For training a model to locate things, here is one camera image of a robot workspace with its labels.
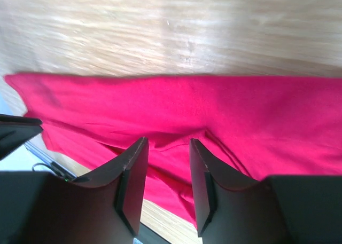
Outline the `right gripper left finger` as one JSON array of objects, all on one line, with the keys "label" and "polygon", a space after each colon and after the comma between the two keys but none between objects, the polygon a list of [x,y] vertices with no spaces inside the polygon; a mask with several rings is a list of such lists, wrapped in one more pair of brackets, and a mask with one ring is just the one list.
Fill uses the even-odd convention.
[{"label": "right gripper left finger", "polygon": [[1,243],[133,243],[148,152],[140,138],[73,181],[44,171],[1,172]]}]

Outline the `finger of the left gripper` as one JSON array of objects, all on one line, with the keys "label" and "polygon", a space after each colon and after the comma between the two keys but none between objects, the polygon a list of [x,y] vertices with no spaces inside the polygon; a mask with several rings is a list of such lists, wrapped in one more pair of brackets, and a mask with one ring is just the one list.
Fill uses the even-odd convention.
[{"label": "finger of the left gripper", "polygon": [[31,117],[1,115],[1,159],[40,134],[42,121]]}]

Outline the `red t-shirt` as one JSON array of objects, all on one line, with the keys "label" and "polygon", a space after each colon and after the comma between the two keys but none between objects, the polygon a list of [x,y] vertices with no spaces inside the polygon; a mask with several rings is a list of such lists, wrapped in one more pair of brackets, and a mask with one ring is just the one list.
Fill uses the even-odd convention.
[{"label": "red t-shirt", "polygon": [[257,180],[341,174],[341,79],[7,75],[46,147],[93,170],[149,140],[144,198],[191,223],[189,143]]}]

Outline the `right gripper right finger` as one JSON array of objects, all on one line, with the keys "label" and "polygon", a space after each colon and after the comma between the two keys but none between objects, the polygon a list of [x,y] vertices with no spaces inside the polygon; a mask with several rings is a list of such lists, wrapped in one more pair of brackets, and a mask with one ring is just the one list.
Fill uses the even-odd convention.
[{"label": "right gripper right finger", "polygon": [[341,177],[271,175],[261,181],[190,141],[203,243],[341,243]]}]

